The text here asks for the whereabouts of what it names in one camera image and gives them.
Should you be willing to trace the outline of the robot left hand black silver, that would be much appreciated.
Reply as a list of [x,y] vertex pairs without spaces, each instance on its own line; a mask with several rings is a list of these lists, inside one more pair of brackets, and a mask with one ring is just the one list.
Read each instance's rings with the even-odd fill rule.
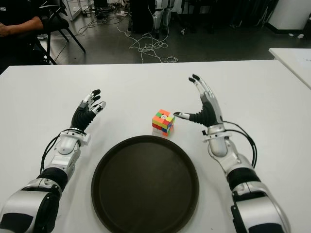
[[95,116],[105,108],[105,101],[95,104],[101,98],[100,93],[99,89],[93,90],[80,102],[73,114],[70,124],[71,128],[84,131]]

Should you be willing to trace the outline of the robot right hand black silver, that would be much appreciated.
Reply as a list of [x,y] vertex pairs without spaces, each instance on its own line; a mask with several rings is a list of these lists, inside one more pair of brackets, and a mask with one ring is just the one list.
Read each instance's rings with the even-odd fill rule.
[[192,82],[199,91],[202,110],[195,114],[175,112],[173,115],[181,119],[202,124],[206,127],[223,125],[222,112],[211,88],[203,79],[195,74],[189,77],[189,81]]

